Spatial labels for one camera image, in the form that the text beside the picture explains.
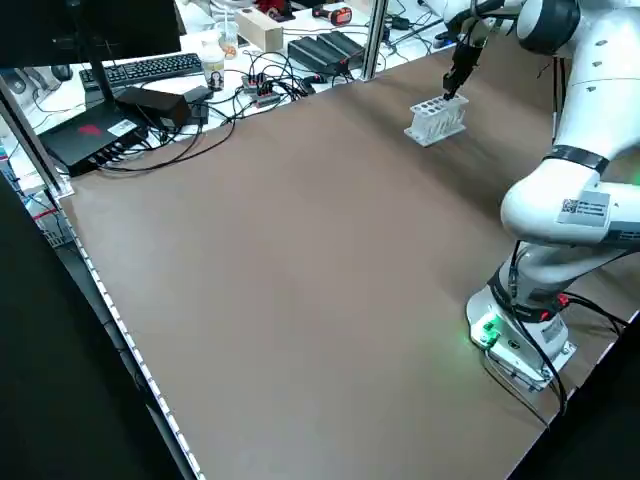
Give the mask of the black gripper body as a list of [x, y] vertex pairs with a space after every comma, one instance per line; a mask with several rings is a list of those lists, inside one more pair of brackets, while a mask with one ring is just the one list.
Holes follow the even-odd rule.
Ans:
[[478, 64], [486, 42], [459, 41], [455, 47], [451, 68], [451, 77], [455, 80], [466, 80]]

